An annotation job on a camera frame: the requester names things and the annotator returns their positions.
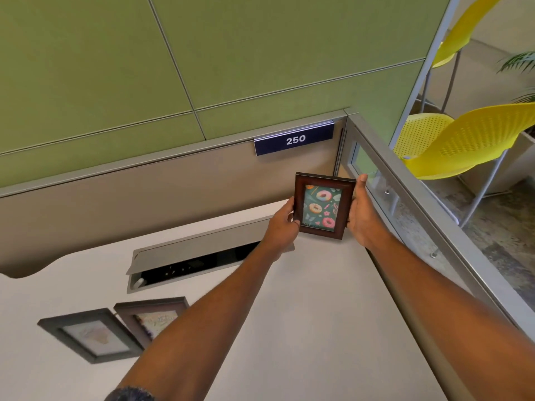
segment yellow chair backrest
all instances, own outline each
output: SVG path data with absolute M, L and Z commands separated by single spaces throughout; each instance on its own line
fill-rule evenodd
M 440 45 L 432 66 L 443 60 L 450 59 L 454 53 L 466 46 L 478 22 L 498 1 L 500 0 L 477 0 L 468 7 Z
M 447 125 L 422 154 L 403 161 L 418 178 L 459 174 L 498 158 L 534 124 L 535 102 L 475 109 Z

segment chair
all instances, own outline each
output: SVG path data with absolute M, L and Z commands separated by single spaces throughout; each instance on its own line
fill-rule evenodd
M 494 167 L 470 209 L 458 225 L 463 228 L 485 195 L 507 150 L 518 134 L 535 124 L 535 102 L 475 109 L 454 120 L 446 114 L 409 115 L 394 153 L 419 180 L 445 179 L 475 165 L 495 160 Z M 395 196 L 391 214 L 398 203 Z
M 458 19 L 457 23 L 451 31 L 446 36 L 446 39 L 440 44 L 437 55 L 433 60 L 431 68 L 437 68 L 442 65 L 445 65 L 447 62 L 452 60 L 455 53 L 457 57 L 455 58 L 455 65 L 453 66 L 453 72 L 449 80 L 448 91 L 446 92 L 446 97 L 442 105 L 441 113 L 444 113 L 446 110 L 446 105 L 448 104 L 449 95 L 451 94 L 451 88 L 453 87 L 453 81 L 455 80 L 455 75 L 457 74 L 457 68 L 459 66 L 459 60 L 461 58 L 461 49 L 463 49 L 468 42 L 470 42 L 470 37 L 476 25 L 481 21 L 481 19 L 488 13 L 492 7 L 500 0 L 477 0 Z M 431 69 L 425 77 L 424 91 L 422 92 L 422 103 L 420 105 L 420 113 L 424 112 L 425 108 L 425 97 L 427 95 L 427 87 L 429 86 L 429 80 L 431 79 Z

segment number sign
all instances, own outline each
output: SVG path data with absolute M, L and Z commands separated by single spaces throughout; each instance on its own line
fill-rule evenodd
M 278 152 L 333 138 L 334 122 L 322 122 L 308 127 L 293 129 L 280 134 L 255 139 L 256 155 Z

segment desk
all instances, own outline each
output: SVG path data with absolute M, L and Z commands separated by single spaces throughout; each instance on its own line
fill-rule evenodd
M 236 266 L 126 294 L 132 251 L 273 214 L 283 202 L 77 252 L 0 275 L 0 388 L 9 400 L 99 400 L 135 359 L 91 365 L 36 323 L 115 303 L 197 301 Z M 207 401 L 445 400 L 366 250 L 299 234 L 273 264 Z

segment cream frosted donut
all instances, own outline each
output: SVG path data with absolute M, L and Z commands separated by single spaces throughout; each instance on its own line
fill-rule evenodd
M 336 221 L 334 221 L 332 218 L 324 218 L 322 220 L 322 224 L 325 228 L 334 228 Z
M 320 201 L 329 201 L 332 196 L 331 192 L 327 190 L 319 191 L 318 194 L 316 194 L 316 198 Z
M 308 206 L 308 209 L 310 209 L 314 214 L 319 214 L 323 209 L 322 209 L 322 206 L 319 205 L 319 204 L 316 204 L 315 202 L 313 202 L 312 204 L 310 204 Z

